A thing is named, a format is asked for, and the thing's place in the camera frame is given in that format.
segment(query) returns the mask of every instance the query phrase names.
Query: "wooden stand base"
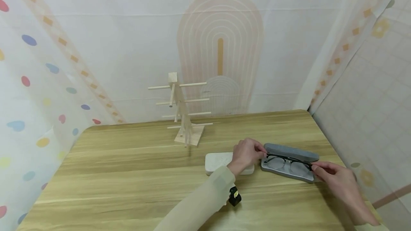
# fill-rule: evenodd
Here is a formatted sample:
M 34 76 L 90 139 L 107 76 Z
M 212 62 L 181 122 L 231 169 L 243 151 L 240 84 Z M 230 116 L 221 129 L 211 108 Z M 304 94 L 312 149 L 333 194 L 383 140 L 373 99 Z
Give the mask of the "wooden stand base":
M 193 126 L 192 129 L 193 133 L 190 136 L 190 140 L 187 141 L 187 144 L 195 145 L 198 147 L 198 142 L 200 142 L 200 138 L 204 132 L 204 126 Z M 184 139 L 184 131 L 179 129 L 176 139 L 174 139 L 174 142 L 185 144 L 186 142 L 184 141 Z

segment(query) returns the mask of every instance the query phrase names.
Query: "beige sleeve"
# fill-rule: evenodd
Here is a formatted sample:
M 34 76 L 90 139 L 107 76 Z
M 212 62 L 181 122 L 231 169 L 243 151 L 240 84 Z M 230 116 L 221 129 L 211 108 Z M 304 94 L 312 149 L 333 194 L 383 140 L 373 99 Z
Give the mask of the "beige sleeve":
M 389 231 L 389 229 L 386 228 L 386 226 L 382 224 L 379 226 L 372 226 L 370 224 L 355 226 L 355 230 L 357 231 Z
M 154 231 L 195 231 L 227 203 L 235 176 L 221 166 L 208 180 L 179 202 Z

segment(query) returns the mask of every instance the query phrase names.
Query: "right hand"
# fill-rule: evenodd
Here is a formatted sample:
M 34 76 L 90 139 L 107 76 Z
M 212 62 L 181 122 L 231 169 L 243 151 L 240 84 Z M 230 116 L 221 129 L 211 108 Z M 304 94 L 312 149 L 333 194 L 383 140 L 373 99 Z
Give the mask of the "right hand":
M 312 164 L 314 174 L 327 183 L 333 195 L 346 206 L 363 203 L 359 185 L 351 169 L 327 161 Z

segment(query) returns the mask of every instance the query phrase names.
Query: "colorful polka dot fabric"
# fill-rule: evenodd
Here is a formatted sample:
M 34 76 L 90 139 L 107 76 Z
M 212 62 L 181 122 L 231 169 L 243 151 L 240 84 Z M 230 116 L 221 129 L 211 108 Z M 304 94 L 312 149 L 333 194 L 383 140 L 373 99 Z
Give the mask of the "colorful polka dot fabric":
M 0 0 L 0 18 L 16 18 L 14 7 Z M 3 32 L 10 34 L 7 39 L 14 48 L 1 42 Z M 49 47 L 54 45 L 40 26 L 2 27 L 0 176 L 7 180 L 0 182 L 1 231 L 13 231 L 30 217 L 32 204 L 82 131 L 106 119 L 89 85 L 80 79 L 73 82 L 76 70 L 68 68 L 65 58 L 44 54 Z

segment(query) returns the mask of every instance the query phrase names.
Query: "wooden table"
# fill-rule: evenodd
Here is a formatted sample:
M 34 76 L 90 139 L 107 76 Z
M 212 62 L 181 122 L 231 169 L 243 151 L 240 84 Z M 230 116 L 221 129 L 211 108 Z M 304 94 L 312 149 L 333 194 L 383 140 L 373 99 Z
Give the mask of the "wooden table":
M 33 206 L 20 231 L 153 230 L 203 183 L 207 153 L 231 152 L 245 137 L 318 153 L 343 165 L 303 110 L 206 118 L 198 148 L 174 143 L 171 121 L 86 130 Z M 224 206 L 200 230 L 350 230 L 323 183 L 307 184 L 256 167 L 236 183 L 242 202 Z

